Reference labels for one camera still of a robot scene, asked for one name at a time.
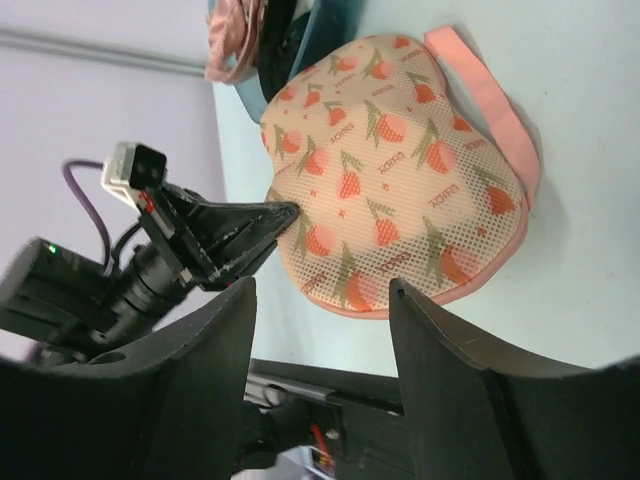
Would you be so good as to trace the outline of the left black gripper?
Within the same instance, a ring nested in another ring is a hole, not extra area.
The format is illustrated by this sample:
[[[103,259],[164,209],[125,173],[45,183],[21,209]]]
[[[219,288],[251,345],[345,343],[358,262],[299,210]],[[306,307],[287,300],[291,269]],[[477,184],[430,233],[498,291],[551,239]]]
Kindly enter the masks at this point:
[[[141,226],[174,280],[215,292],[253,276],[300,214],[292,202],[212,203],[173,184],[140,191],[137,208]],[[244,223],[249,224],[224,242],[214,232]]]

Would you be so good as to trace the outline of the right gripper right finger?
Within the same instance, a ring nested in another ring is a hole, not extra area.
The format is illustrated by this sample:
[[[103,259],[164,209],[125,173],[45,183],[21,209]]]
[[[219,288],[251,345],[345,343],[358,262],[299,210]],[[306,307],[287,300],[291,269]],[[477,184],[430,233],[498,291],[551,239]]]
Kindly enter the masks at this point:
[[[596,369],[510,344],[409,282],[389,319],[420,479],[635,479],[639,361]]]

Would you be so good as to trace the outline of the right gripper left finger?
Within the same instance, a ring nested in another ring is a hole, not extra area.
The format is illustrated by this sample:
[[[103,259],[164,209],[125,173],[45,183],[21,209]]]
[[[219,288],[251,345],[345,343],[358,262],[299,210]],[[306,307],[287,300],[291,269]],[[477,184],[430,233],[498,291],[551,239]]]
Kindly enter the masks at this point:
[[[89,364],[1,364],[5,479],[227,479],[256,320],[253,279]]]

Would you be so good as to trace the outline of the floral mesh laundry bag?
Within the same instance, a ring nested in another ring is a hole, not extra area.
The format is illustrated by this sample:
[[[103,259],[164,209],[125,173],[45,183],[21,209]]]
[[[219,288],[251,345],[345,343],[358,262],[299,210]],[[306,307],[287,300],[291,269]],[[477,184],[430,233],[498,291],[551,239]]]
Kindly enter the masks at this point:
[[[449,26],[347,43],[294,76],[260,130],[268,199],[300,209],[278,239],[284,268],[326,310],[384,319],[395,278],[452,302],[524,240],[536,149]]]

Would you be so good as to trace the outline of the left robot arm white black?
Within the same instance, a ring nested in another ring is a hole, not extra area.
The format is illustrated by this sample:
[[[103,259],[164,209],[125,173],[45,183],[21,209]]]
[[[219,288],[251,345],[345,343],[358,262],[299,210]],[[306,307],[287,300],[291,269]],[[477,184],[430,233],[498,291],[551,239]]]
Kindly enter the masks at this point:
[[[172,184],[144,190],[137,227],[149,237],[125,267],[102,266],[42,238],[1,281],[1,327],[60,362],[87,361],[147,334],[194,288],[221,292],[254,275],[298,205],[211,203]]]

